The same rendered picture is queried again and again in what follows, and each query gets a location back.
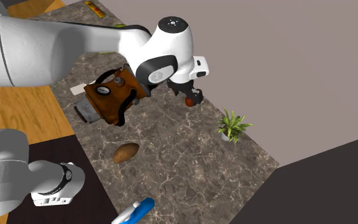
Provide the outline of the brown potato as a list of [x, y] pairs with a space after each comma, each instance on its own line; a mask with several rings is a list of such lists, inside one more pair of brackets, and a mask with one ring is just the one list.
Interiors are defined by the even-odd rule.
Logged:
[[139, 150], [139, 145], [137, 143], [127, 143], [123, 144], [117, 148], [113, 154], [113, 162], [120, 164], [127, 160], [130, 160], [136, 155]]

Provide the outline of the green flat thing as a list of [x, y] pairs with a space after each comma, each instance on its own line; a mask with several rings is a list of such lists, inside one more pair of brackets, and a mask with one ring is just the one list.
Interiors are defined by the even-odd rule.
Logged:
[[115, 25], [114, 27], [121, 28], [121, 27], [126, 27], [126, 26], [127, 26], [126, 24], [118, 24], [118, 25]]

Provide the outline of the rusty orange machine with gauge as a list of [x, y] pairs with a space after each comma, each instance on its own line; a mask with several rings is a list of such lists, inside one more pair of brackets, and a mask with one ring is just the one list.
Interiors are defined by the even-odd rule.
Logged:
[[83, 89], [85, 96], [74, 105], [82, 121], [104, 120], [119, 127], [125, 124], [125, 111], [151, 95], [151, 87], [139, 83], [128, 64], [102, 73]]

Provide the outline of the dark robot stand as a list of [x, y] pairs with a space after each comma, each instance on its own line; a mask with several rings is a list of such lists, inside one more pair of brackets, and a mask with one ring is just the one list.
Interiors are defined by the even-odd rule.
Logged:
[[75, 135], [29, 146], [29, 160], [72, 162], [85, 173], [85, 184], [72, 202], [64, 206], [33, 204], [30, 195], [12, 212], [6, 224], [111, 224], [118, 216], [99, 177]]

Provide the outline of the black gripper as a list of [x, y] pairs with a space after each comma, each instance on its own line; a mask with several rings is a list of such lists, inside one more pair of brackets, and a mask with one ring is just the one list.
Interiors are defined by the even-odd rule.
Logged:
[[200, 104], [203, 101], [202, 90], [193, 89], [193, 84], [193, 80], [186, 83], [174, 83], [172, 80], [167, 80], [167, 86], [173, 91], [175, 96], [177, 96], [179, 92], [184, 93], [186, 97], [191, 97], [193, 95], [193, 104]]

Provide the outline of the white flat card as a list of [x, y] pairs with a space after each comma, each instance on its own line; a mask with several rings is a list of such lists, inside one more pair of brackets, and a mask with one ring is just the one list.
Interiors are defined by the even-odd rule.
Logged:
[[86, 87], [86, 84], [81, 83], [79, 85], [76, 85], [75, 87], [71, 87], [70, 91], [71, 91], [72, 95], [79, 95], [79, 94], [85, 92], [85, 87]]

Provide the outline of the yellow flat bar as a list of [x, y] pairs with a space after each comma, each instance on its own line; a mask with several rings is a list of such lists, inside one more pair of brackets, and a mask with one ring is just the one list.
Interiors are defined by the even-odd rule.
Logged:
[[106, 17], [106, 14], [93, 2], [85, 1], [84, 2], [99, 18]]

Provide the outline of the green potted plant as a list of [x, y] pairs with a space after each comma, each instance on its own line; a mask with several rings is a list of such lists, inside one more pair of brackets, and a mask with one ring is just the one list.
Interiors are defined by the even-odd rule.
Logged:
[[245, 116], [237, 116], [234, 111], [228, 113], [226, 108], [223, 108], [225, 115], [218, 121], [218, 132], [222, 134], [223, 139], [237, 143], [239, 136], [245, 134], [248, 127], [252, 127], [252, 123], [243, 123]]

